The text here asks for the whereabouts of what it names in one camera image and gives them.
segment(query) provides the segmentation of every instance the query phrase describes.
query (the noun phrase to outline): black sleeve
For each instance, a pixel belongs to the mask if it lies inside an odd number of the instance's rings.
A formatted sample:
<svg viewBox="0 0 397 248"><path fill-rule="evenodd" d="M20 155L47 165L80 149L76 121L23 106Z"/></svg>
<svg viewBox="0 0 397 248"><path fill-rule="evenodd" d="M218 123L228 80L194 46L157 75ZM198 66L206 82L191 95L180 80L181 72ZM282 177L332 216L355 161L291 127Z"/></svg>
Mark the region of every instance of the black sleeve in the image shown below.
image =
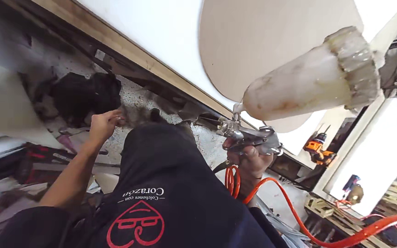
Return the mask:
<svg viewBox="0 0 397 248"><path fill-rule="evenodd" d="M56 248L67 227L65 210L38 206L15 214L0 234L0 248Z"/></svg>
<svg viewBox="0 0 397 248"><path fill-rule="evenodd" d="M264 216L264 214L262 213L262 211L259 208L251 207L251 208L249 208L249 212L251 212L251 215L258 222L261 229L263 229L264 233L266 233L266 235L269 237L270 241L272 241L272 243L275 245L275 247L288 248L288 245L286 244L284 239L281 238L281 235L272 226L272 224L267 220L267 218Z"/></svg>

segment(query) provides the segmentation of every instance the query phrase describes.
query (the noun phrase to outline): cordless drill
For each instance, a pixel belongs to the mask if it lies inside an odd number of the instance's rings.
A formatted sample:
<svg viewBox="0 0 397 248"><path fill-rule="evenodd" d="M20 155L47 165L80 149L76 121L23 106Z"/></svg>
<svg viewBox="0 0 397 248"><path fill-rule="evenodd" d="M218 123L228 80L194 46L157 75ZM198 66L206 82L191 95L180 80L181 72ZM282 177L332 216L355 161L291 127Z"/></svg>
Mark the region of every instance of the cordless drill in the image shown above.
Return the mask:
<svg viewBox="0 0 397 248"><path fill-rule="evenodd" d="M310 153L312 162L316 163L317 165L329 166L337 155L334 152L322 150L323 144L327 138L326 132L329 128L330 126L326 129L326 131L319 133L315 138L310 140L306 147L304 147L304 150Z"/></svg>

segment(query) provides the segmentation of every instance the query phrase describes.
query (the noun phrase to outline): black t-shirt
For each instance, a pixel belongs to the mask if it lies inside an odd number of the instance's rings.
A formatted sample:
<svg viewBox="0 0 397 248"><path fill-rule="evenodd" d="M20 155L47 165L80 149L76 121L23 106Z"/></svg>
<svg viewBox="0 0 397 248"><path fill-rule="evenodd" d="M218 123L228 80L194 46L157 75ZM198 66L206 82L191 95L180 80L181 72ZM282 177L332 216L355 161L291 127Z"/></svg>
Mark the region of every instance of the black t-shirt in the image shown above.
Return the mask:
<svg viewBox="0 0 397 248"><path fill-rule="evenodd" d="M125 139L119 182L77 246L286 247L259 209L251 212L215 177L190 135L148 125ZM0 235L0 247L58 247L68 218L54 207L24 210Z"/></svg>

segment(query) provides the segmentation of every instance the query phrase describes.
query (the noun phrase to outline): heart logo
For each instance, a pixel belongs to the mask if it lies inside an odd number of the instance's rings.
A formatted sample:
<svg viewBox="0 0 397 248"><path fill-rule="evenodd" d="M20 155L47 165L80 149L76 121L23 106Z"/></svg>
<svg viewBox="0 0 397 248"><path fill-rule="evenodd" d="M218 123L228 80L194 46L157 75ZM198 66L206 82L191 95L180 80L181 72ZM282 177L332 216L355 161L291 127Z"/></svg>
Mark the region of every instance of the heart logo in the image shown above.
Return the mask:
<svg viewBox="0 0 397 248"><path fill-rule="evenodd" d="M154 245L162 237L164 228L165 223L160 213L140 200L111 224L107 233L107 243L111 248L129 248L135 241L145 246Z"/></svg>

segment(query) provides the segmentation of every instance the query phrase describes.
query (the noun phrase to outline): person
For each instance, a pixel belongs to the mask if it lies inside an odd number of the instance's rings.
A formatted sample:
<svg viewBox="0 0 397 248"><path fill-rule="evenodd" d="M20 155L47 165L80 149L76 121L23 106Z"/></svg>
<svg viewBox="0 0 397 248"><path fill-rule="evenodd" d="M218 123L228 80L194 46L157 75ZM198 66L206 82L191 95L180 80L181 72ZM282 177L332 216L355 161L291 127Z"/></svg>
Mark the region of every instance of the person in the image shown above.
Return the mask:
<svg viewBox="0 0 397 248"><path fill-rule="evenodd" d="M259 155L254 147L242 156L228 152L241 176L236 200L205 162L193 135L170 124L129 132L117 186L85 221L87 227L72 234L70 212L80 206L96 155L123 120L120 115L113 110L92 116L88 141L39 206L10 219L0 248L287 247L259 208L241 203L272 156Z"/></svg>

